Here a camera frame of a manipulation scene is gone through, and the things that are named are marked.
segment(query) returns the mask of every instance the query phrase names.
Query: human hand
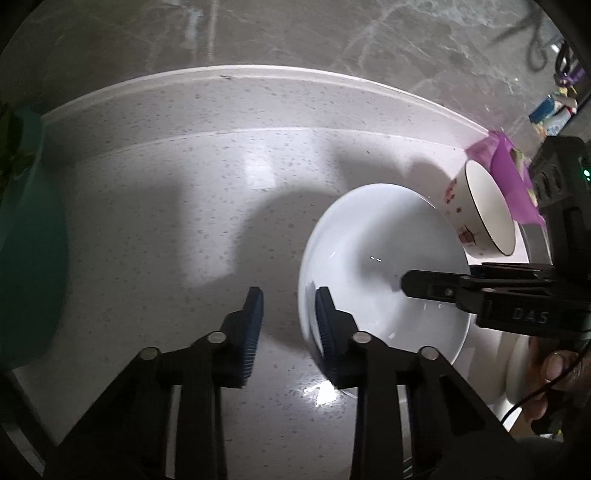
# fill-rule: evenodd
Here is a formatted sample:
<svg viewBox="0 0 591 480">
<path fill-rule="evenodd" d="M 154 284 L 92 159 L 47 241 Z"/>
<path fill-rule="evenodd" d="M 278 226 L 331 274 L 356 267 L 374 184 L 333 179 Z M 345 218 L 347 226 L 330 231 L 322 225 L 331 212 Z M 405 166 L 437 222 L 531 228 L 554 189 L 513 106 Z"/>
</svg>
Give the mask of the human hand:
<svg viewBox="0 0 591 480">
<path fill-rule="evenodd" d="M 526 393 L 529 394 L 556 379 L 574 364 L 578 356 L 578 353 L 567 350 L 544 351 L 544 345 L 540 339 L 532 337 L 530 339 L 530 361 L 525 377 Z M 591 352 L 583 358 L 571 373 L 552 388 L 571 393 L 591 393 Z M 527 421 L 539 420 L 544 416 L 547 408 L 546 394 L 541 393 L 523 405 L 525 419 Z"/>
</svg>

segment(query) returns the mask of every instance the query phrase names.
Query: white bowl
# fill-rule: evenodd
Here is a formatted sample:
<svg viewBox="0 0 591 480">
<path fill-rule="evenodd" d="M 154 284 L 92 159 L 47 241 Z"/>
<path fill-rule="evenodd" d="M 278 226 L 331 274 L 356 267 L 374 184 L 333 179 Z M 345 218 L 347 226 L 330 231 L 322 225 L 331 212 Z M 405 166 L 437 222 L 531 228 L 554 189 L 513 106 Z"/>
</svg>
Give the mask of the white bowl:
<svg viewBox="0 0 591 480">
<path fill-rule="evenodd" d="M 434 346 L 453 362 L 470 314 L 407 297 L 400 281 L 408 270 L 470 272 L 456 231 L 425 198 L 399 185 L 373 184 L 332 204 L 308 240 L 298 283 L 301 330 L 314 360 L 321 355 L 314 295 L 326 286 L 360 330 L 411 352 Z"/>
<path fill-rule="evenodd" d="M 509 257 L 515 252 L 515 224 L 491 174 L 468 160 L 447 188 L 445 214 L 475 258 Z"/>
</svg>

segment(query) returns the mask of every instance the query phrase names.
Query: cable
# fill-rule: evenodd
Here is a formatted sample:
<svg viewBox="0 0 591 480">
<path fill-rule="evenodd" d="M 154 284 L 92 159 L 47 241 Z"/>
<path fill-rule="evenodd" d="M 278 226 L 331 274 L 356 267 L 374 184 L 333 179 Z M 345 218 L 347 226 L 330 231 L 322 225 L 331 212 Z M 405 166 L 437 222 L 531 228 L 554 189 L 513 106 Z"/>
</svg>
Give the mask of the cable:
<svg viewBox="0 0 591 480">
<path fill-rule="evenodd" d="M 585 346 L 580 351 L 579 356 L 577 357 L 577 359 L 574 361 L 574 363 L 570 367 L 568 367 L 564 372 L 562 372 L 559 376 L 557 376 L 551 382 L 546 383 L 546 385 L 544 385 L 543 387 L 538 388 L 538 390 L 533 391 L 529 395 L 526 395 L 524 398 L 519 400 L 519 402 L 517 402 L 515 405 L 513 405 L 509 409 L 509 411 L 507 413 L 505 413 L 505 416 L 502 418 L 501 423 L 504 424 L 515 410 L 517 410 L 518 408 L 521 408 L 524 404 L 528 403 L 532 398 L 537 397 L 541 393 L 546 393 L 549 389 L 551 389 L 553 386 L 555 386 L 563 378 L 565 378 L 567 375 L 569 375 L 569 373 L 571 373 L 577 367 L 577 365 L 582 362 L 583 358 L 585 357 L 585 355 L 587 355 L 590 348 L 591 348 L 591 339 L 587 340 L 587 343 L 585 343 Z"/>
</svg>

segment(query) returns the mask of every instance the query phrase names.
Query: white countertop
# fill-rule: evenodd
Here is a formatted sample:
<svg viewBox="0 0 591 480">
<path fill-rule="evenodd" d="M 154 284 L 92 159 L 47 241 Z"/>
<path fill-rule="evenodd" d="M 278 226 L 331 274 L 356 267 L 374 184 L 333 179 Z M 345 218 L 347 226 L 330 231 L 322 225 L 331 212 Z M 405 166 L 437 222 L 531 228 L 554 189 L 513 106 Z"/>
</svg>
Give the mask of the white countertop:
<svg viewBox="0 0 591 480">
<path fill-rule="evenodd" d="M 401 184 L 437 207 L 485 130 L 367 80 L 255 66 L 132 80 L 45 120 L 70 284 L 48 354 L 17 377 L 51 434 L 62 439 L 140 349 L 188 346 L 254 285 L 265 293 L 254 372 L 223 392 L 229 476 L 338 478 L 356 402 L 326 385 L 301 339 L 306 240 L 364 184 Z M 507 261 L 527 261 L 519 234 Z M 473 325 L 456 361 L 498 414 L 513 342 Z"/>
</svg>

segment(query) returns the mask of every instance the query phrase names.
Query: gray marble backsplash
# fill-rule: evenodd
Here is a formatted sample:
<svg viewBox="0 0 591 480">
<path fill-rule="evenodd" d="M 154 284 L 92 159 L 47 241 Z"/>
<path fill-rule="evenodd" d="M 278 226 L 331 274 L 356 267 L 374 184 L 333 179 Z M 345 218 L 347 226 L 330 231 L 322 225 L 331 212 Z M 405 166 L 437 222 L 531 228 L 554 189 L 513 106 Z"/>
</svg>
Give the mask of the gray marble backsplash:
<svg viewBox="0 0 591 480">
<path fill-rule="evenodd" d="M 555 34 L 531 0 L 45 0 L 0 56 L 0 92 L 53 108 L 167 70 L 308 67 L 415 93 L 532 151 Z"/>
</svg>

